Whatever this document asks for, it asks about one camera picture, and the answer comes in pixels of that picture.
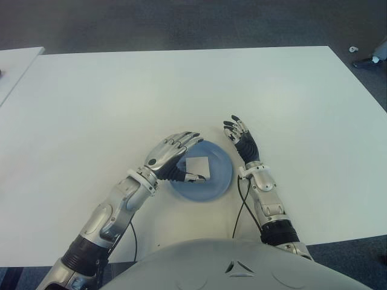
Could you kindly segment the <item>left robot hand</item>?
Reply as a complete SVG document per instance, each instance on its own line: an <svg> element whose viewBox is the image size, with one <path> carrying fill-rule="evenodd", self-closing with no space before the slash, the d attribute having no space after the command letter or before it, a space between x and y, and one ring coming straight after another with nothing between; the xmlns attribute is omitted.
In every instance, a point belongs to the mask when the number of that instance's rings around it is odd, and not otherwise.
<svg viewBox="0 0 387 290"><path fill-rule="evenodd" d="M168 136L151 150L144 166L151 170L159 180L205 182L206 178L203 175L184 172L177 166L180 159L203 140L200 133L191 131Z"/></svg>

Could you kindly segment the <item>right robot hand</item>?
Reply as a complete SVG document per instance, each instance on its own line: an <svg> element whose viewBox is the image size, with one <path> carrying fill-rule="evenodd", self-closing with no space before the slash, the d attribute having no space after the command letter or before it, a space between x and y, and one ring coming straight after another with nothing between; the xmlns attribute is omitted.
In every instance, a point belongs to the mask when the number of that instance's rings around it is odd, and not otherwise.
<svg viewBox="0 0 387 290"><path fill-rule="evenodd" d="M236 115L231 115L231 119L223 121L226 137L233 143L245 164L260 161L258 147L247 126Z"/></svg>

